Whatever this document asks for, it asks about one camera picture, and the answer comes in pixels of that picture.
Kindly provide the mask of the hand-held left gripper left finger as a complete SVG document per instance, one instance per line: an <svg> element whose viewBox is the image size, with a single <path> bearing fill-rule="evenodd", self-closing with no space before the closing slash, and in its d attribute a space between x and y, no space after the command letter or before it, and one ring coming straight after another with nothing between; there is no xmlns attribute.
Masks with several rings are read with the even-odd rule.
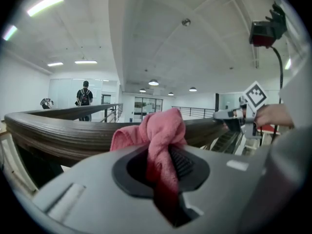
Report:
<svg viewBox="0 0 312 234"><path fill-rule="evenodd" d="M115 162L143 149L138 145L86 158L44 185L33 203L53 220L84 233L172 233L151 199L132 197L113 180Z"/></svg>

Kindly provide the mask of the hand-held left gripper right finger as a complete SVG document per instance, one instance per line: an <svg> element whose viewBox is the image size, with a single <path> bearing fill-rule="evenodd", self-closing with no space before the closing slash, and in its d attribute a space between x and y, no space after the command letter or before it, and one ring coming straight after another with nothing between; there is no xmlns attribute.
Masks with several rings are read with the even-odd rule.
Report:
<svg viewBox="0 0 312 234"><path fill-rule="evenodd" d="M264 173L268 150L252 156L171 146L182 217L172 234L241 234L242 220Z"/></svg>

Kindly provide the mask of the person's right hand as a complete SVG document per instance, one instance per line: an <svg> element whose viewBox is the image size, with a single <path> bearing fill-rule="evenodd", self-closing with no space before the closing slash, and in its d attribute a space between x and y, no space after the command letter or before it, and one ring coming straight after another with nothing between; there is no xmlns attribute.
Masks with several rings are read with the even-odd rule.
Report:
<svg viewBox="0 0 312 234"><path fill-rule="evenodd" d="M264 105L257 111L254 119L257 127L273 124L273 116L272 116L273 109L274 109L273 105Z"/></svg>

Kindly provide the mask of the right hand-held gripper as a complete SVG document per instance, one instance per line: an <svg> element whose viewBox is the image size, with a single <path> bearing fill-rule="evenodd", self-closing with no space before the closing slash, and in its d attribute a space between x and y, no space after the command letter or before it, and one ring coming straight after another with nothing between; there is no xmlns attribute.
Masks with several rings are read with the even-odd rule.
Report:
<svg viewBox="0 0 312 234"><path fill-rule="evenodd" d="M213 118L218 120L244 119L241 126L242 133L246 139L261 139L257 133L255 117L257 111L265 105L267 94L260 84L252 83L239 98L240 108L226 109L213 113Z"/></svg>

